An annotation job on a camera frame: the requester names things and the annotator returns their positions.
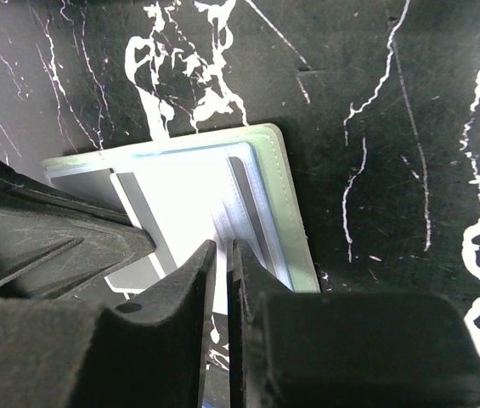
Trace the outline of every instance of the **black marble surface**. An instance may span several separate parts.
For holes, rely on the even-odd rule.
[[[0,159],[22,173],[260,122],[322,289],[441,293],[480,352],[480,0],[0,2]]]

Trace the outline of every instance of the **stitching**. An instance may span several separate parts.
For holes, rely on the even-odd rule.
[[[272,149],[274,150],[274,159],[275,159],[275,162],[277,164],[277,169],[278,169],[278,172],[280,173],[280,179],[281,179],[281,189],[283,189],[283,194],[285,196],[285,202],[287,204],[287,208],[289,209],[289,218],[291,220],[291,223],[294,224],[294,219],[292,218],[292,210],[291,210],[291,203],[289,202],[289,197],[286,193],[286,189],[285,189],[285,181],[283,180],[283,173],[281,172],[281,165],[280,165],[280,161],[278,160],[278,157],[277,157],[277,150],[275,148],[275,143],[274,141],[272,140],[272,138],[270,136],[268,136],[267,134],[265,134],[264,136],[266,136],[266,138],[270,141],[270,143],[272,144]],[[300,238],[302,239],[302,237],[300,237],[298,235],[298,231],[296,230],[296,228],[294,229],[296,231],[295,233],[295,237],[296,238]],[[302,257],[302,261],[303,261],[303,266],[305,267],[308,263],[306,262],[306,257],[305,257],[305,254],[304,254],[304,251],[301,251],[301,257]]]

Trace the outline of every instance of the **table surface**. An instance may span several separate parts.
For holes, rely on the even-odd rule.
[[[441,293],[480,353],[480,0],[0,1],[19,172],[261,122],[284,134],[322,289]]]

